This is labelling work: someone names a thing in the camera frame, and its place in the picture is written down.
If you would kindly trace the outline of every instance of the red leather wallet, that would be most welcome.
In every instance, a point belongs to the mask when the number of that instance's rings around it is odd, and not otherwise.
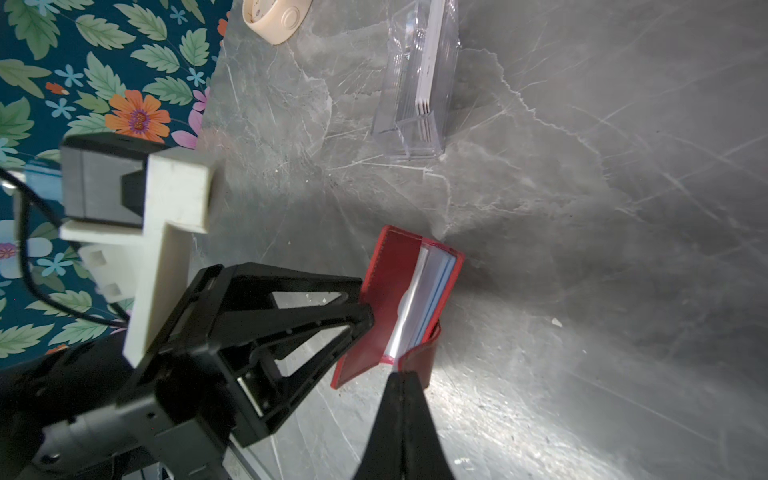
[[[456,257],[456,263],[440,295],[437,307],[429,318],[421,342],[395,361],[385,354],[385,350],[397,324],[400,300],[411,286],[422,245],[437,247],[450,253]],[[379,242],[368,267],[368,273],[363,280],[359,300],[371,306],[376,322],[373,328],[336,364],[331,387],[338,389],[366,370],[380,363],[388,363],[397,371],[416,372],[426,388],[432,375],[432,365],[435,362],[437,342],[440,338],[440,313],[448,301],[463,263],[464,254],[446,245],[391,225],[384,227],[379,235]]]

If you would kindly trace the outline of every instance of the black cable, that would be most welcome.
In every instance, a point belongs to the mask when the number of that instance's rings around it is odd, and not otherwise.
[[[53,307],[56,310],[59,310],[68,315],[71,315],[75,318],[87,320],[88,322],[98,323],[100,325],[116,326],[116,327],[125,326],[125,322],[121,320],[100,319],[97,316],[85,315],[84,313],[80,313],[77,310],[74,310],[66,305],[62,305],[59,302],[55,302],[54,300],[51,300],[50,297],[44,295],[40,290],[38,290],[37,286],[35,285],[35,281],[32,280],[32,274],[29,272],[29,266],[28,266],[29,254],[27,252],[27,241],[29,239],[29,199],[27,198],[24,192],[19,192],[19,193],[22,196],[22,211],[19,215],[20,219],[19,219],[18,262],[19,262],[19,267],[22,270],[22,280],[24,281],[24,285],[27,287],[27,290],[29,290],[29,293],[31,293],[32,296],[34,296],[36,299],[40,300],[41,302],[45,303],[46,305]]]
[[[125,475],[128,463],[131,461],[131,452],[112,457],[112,477],[110,480],[120,480]]]
[[[45,215],[45,217],[48,219],[48,221],[50,221],[53,224],[54,227],[56,227],[58,229],[61,226],[61,220],[59,220],[59,218],[56,216],[56,214],[53,212],[53,210],[51,210],[51,208],[48,206],[48,204],[45,203],[45,200],[40,198],[35,193],[34,190],[32,190],[29,186],[27,186],[27,184],[25,184],[24,182],[22,182],[18,178],[14,177],[6,169],[1,168],[1,167],[0,167],[0,178],[2,178],[3,180],[6,180],[10,184],[13,184],[19,190],[20,194],[22,195],[22,203],[24,203],[24,199],[26,198],[27,203],[28,202],[32,202],[37,208],[39,208],[40,211]],[[26,246],[26,240],[28,240],[28,238],[26,237],[26,235],[24,235],[23,238],[24,238],[24,245]],[[80,250],[80,247],[81,247],[80,242],[75,242],[75,241],[71,241],[71,240],[67,240],[67,242],[69,243],[70,247],[72,247],[72,249],[75,252]],[[21,265],[21,270],[22,270],[23,273],[27,271],[26,270],[26,263],[23,263]],[[30,293],[32,294],[32,296],[34,296],[38,300],[42,300],[43,303],[46,303],[49,306],[54,306],[57,309],[58,309],[58,307],[63,306],[59,302],[54,302],[54,305],[51,305],[50,302],[52,302],[53,300],[50,300],[49,297],[43,296],[42,293],[40,293],[40,291],[37,290],[37,287],[35,287],[34,289],[30,289]],[[121,307],[117,303],[110,303],[109,306],[111,306],[112,309],[115,311],[115,313],[121,319],[123,319],[125,322],[128,322],[131,319],[129,317],[129,315],[125,312],[125,310],[123,310],[123,307]],[[97,318],[97,317],[83,316],[83,315],[77,315],[76,317],[80,318],[80,319],[86,319],[86,317],[87,318]]]
[[[48,221],[53,224],[54,227],[57,229],[61,226],[61,220],[56,216],[56,214],[51,210],[51,208],[45,203],[45,200],[40,198],[34,190],[32,190],[30,187],[27,186],[24,182],[19,180],[18,178],[11,175],[5,168],[0,167],[0,178],[3,180],[9,182],[14,187],[18,189],[18,192],[21,194],[21,200],[22,200],[22,214],[20,215],[22,218],[20,219],[20,225],[24,225],[25,229],[22,230],[22,235],[20,236],[20,242],[19,242],[19,263],[20,263],[20,270],[22,271],[22,279],[24,281],[25,286],[27,287],[27,290],[29,290],[29,293],[32,294],[36,299],[41,300],[43,303],[45,303],[48,306],[52,306],[57,310],[60,310],[62,312],[68,313],[75,318],[79,319],[86,319],[91,322],[100,323],[102,325],[111,325],[111,326],[125,326],[121,322],[110,322],[109,320],[100,319],[96,316],[90,316],[90,315],[84,315],[82,313],[79,313],[77,310],[69,309],[68,307],[61,305],[59,302],[55,302],[50,299],[50,297],[45,296],[40,290],[38,290],[37,286],[35,285],[35,282],[32,281],[31,276],[29,274],[29,269],[27,267],[27,263],[29,261],[28,254],[27,254],[27,241],[28,238],[28,225],[29,225],[29,203],[32,202],[37,208],[40,209],[40,211],[45,215],[45,217],[48,219]],[[69,241],[69,245],[72,247],[72,249],[77,252],[80,250],[80,243]],[[118,305],[117,303],[110,303],[109,304],[116,314],[123,319],[126,323],[129,321],[130,317],[129,315],[123,310],[123,307]]]

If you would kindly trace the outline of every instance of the gray marble table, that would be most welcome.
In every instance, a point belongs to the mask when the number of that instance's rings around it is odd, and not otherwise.
[[[445,154],[390,163],[386,2],[314,0],[273,47],[236,0],[200,135],[226,206],[195,267],[362,276],[383,225],[430,235],[467,255],[426,392],[456,478],[765,478],[768,4],[459,9]],[[326,377],[253,450],[351,478],[386,375]]]

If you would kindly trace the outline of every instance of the clear acrylic card holder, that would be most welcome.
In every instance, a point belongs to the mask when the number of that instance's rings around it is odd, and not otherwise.
[[[458,56],[456,0],[389,0],[389,60],[372,136],[390,160],[445,150]]]

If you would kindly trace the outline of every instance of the beige ring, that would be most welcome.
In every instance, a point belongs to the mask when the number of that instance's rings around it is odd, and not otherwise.
[[[291,37],[303,22],[312,0],[275,0],[261,18],[254,21],[253,8],[256,0],[243,1],[243,20],[248,28],[272,45],[278,45]]]

